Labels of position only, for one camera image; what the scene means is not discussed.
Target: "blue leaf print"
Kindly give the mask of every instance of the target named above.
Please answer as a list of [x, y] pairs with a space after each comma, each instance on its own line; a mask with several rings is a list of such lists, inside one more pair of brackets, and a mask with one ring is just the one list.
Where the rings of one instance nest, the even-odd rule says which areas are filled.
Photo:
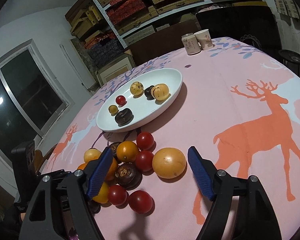
[[247, 53], [246, 55], [243, 56], [243, 59], [247, 59], [247, 58], [249, 58], [249, 57], [251, 57], [251, 56], [252, 56], [252, 53], [249, 52], [249, 53]]

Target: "red fruit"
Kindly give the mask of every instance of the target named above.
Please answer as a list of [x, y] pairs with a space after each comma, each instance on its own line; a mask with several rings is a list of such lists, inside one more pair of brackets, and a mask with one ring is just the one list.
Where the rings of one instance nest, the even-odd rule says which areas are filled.
[[115, 99], [115, 102], [119, 106], [123, 106], [126, 103], [126, 98], [124, 96], [117, 96], [117, 98]]
[[153, 153], [149, 151], [139, 152], [136, 157], [136, 167], [141, 171], [150, 171], [152, 169]]
[[127, 200], [127, 192], [120, 185], [113, 185], [108, 191], [108, 200], [112, 205], [120, 206], [123, 205]]
[[148, 213], [152, 205], [152, 197], [145, 191], [137, 190], [129, 196], [129, 206], [138, 214]]
[[154, 139], [151, 133], [142, 132], [137, 136], [137, 145], [141, 151], [149, 150], [154, 144]]

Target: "table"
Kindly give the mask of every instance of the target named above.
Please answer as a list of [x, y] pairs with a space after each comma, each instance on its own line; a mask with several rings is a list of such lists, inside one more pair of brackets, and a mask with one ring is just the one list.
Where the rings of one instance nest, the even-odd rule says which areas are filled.
[[[57, 145], [43, 172], [75, 171], [90, 147], [132, 140], [148, 131], [154, 153], [175, 147], [185, 155], [195, 146], [203, 158], [232, 176], [259, 177], [277, 215], [282, 239], [300, 226], [300, 79], [258, 49], [231, 38], [213, 40], [213, 49], [188, 56], [185, 49], [150, 60], [104, 85], [81, 109]], [[102, 103], [121, 85], [147, 71], [170, 67], [184, 83], [174, 103], [140, 129], [109, 133], [96, 126]], [[173, 183], [155, 173], [137, 189], [155, 201], [149, 216], [129, 206], [102, 207], [95, 216], [105, 239], [192, 240], [211, 203], [200, 195], [189, 166]], [[224, 239], [231, 233], [234, 199]]]

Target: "wooden chair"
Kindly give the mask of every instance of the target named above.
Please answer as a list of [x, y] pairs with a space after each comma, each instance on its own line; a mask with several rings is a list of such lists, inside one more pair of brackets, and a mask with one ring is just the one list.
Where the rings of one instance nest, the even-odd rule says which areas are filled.
[[46, 160], [48, 160], [50, 158], [50, 156], [53, 153], [53, 151], [56, 148], [56, 146], [57, 146], [57, 144], [55, 146], [53, 146], [47, 152], [47, 154], [44, 157], [42, 156], [42, 151], [35, 150], [35, 152], [34, 152], [34, 169], [35, 169], [35, 174], [38, 174], [38, 172], [40, 171], [42, 165], [44, 164], [44, 162]]

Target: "orange fruit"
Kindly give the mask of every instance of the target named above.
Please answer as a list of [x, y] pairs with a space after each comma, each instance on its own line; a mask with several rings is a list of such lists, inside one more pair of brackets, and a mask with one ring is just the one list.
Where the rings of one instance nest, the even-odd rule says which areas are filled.
[[136, 160], [139, 153], [138, 146], [131, 141], [125, 141], [117, 147], [117, 158], [125, 163], [132, 163]]
[[173, 179], [185, 170], [185, 155], [176, 148], [162, 148], [154, 155], [152, 168], [159, 177]]
[[82, 163], [77, 167], [77, 170], [83, 170], [87, 166], [86, 163]]
[[108, 192], [109, 192], [109, 185], [104, 182], [101, 186], [98, 195], [93, 197], [92, 200], [100, 204], [106, 204], [108, 202]]
[[[101, 153], [102, 152], [100, 152], [99, 150], [94, 149], [94, 148], [87, 150], [83, 156], [84, 162], [87, 164], [89, 161], [98, 159], [100, 157]], [[117, 169], [118, 169], [118, 162], [116, 161], [115, 158], [112, 158], [112, 163], [111, 163], [109, 171], [106, 175], [105, 180], [113, 180], [114, 174], [117, 171]]]
[[95, 148], [89, 149], [84, 153], [83, 160], [85, 163], [88, 163], [91, 160], [95, 160], [95, 159], [99, 158], [101, 153], [102, 152], [100, 152], [99, 150], [97, 150]]

